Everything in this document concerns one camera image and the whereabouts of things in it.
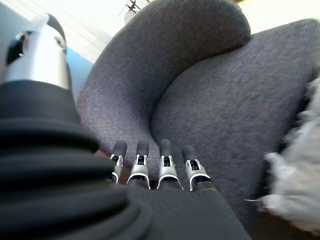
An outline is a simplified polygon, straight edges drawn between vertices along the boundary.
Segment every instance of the white plush fabric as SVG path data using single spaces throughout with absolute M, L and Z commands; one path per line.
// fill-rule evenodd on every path
M 262 198 L 271 213 L 296 227 L 320 233 L 320 78 L 310 83 L 310 103 L 300 114 L 301 127 L 287 136 L 282 154 L 266 155 L 274 182 Z

